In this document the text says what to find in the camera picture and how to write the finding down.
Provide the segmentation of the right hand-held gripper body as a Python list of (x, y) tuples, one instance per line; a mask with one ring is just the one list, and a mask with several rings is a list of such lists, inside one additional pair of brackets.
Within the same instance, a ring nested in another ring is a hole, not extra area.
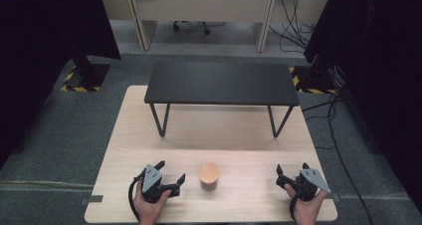
[(297, 177), (297, 183), (299, 185), (297, 195), (303, 201), (312, 200), (317, 195), (319, 189), (331, 194), (331, 189), (315, 168), (301, 169)]

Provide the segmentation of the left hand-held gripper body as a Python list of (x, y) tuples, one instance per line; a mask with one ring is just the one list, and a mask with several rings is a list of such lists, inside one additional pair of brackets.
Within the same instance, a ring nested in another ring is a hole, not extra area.
[(156, 203), (164, 192), (162, 189), (164, 184), (161, 183), (162, 173), (154, 166), (147, 164), (141, 176), (140, 191), (144, 200), (148, 203)]

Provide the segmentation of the round wooden cylinder block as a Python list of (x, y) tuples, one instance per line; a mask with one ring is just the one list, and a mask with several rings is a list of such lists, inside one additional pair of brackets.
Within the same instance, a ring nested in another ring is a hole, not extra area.
[(215, 163), (206, 162), (199, 167), (198, 177), (200, 184), (206, 191), (213, 191), (217, 188), (219, 176), (220, 170)]

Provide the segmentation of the person's left hand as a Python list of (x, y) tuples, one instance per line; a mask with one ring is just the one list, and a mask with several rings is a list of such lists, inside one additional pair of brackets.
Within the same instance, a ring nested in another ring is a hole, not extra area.
[(156, 203), (148, 203), (144, 200), (140, 191), (137, 191), (133, 203), (139, 218), (139, 225), (155, 225), (160, 217), (161, 210), (163, 209), (166, 201), (170, 195), (169, 191), (162, 193)]

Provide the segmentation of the person's right hand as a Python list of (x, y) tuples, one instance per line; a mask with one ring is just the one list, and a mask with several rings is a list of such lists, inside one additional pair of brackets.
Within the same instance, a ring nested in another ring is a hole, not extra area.
[(321, 190), (312, 200), (303, 201), (298, 198), (295, 189), (289, 184), (285, 185), (285, 190), (291, 198), (290, 215), (297, 225), (316, 225), (317, 216), (327, 193)]

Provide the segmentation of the grey floor tape piece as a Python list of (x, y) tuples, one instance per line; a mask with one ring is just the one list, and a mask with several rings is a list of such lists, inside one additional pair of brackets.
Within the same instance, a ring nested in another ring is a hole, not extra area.
[(83, 198), (81, 200), (81, 205), (87, 206), (89, 203), (98, 203), (103, 201), (102, 195), (91, 195), (90, 197)]

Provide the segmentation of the black stand base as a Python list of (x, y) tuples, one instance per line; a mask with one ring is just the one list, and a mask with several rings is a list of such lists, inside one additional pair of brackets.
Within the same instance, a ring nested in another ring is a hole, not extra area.
[(110, 64), (93, 64), (87, 57), (76, 59), (74, 64), (61, 86), (61, 91), (98, 92), (103, 85)]
[(311, 66), (289, 66), (289, 70), (298, 92), (329, 95), (335, 93), (335, 86), (328, 71), (315, 73)]

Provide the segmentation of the black riser shelf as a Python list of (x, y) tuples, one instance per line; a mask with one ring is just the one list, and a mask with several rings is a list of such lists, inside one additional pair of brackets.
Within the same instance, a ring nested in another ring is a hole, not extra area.
[(144, 102), (150, 106), (158, 134), (165, 136), (167, 119), (155, 106), (167, 111), (178, 105), (234, 105), (286, 107), (300, 102), (286, 65), (222, 62), (157, 62), (150, 75)]

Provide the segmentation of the black curtain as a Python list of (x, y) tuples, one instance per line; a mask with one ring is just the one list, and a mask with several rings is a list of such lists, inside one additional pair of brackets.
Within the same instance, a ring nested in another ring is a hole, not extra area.
[(422, 0), (327, 0), (305, 51), (338, 66), (369, 143), (422, 214)]
[(68, 61), (120, 53), (103, 0), (0, 0), (0, 168)]

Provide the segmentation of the black office chair base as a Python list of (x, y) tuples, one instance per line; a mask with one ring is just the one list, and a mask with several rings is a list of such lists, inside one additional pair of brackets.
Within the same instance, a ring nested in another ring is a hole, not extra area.
[(199, 27), (201, 26), (203, 28), (203, 32), (205, 35), (210, 35), (211, 31), (207, 26), (207, 23), (202, 21), (202, 22), (190, 22), (190, 21), (173, 21), (172, 22), (172, 29), (174, 32), (178, 32), (180, 30), (179, 25), (183, 25), (186, 26), (187, 28), (194, 28), (194, 27)]

